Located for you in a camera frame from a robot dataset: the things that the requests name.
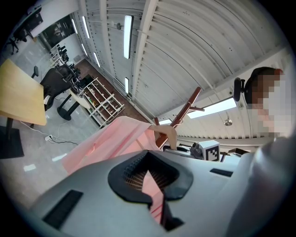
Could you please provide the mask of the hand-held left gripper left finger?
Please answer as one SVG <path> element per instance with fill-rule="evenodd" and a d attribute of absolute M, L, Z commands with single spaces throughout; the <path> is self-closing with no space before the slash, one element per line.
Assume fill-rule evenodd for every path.
<path fill-rule="evenodd" d="M 167 230 L 142 191 L 146 173 L 165 187 L 176 180 L 176 164 L 153 151 L 93 163 L 49 189 L 31 212 L 60 237 L 162 237 Z"/>

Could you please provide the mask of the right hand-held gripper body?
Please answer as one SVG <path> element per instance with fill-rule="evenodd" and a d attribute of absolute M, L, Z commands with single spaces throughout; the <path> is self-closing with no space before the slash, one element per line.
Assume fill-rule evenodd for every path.
<path fill-rule="evenodd" d="M 242 155 L 249 153 L 239 148 L 220 151 L 220 143 L 215 140 L 194 142 L 190 146 L 180 144 L 177 152 L 189 158 L 212 162 L 239 162 Z"/>

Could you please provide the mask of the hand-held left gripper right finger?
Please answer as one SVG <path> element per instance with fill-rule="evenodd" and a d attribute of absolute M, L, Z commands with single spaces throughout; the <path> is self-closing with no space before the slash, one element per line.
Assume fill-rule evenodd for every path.
<path fill-rule="evenodd" d="M 209 162 L 149 151 L 160 171 L 162 224 L 148 224 L 149 237 L 227 237 L 242 196 L 242 161 Z"/>

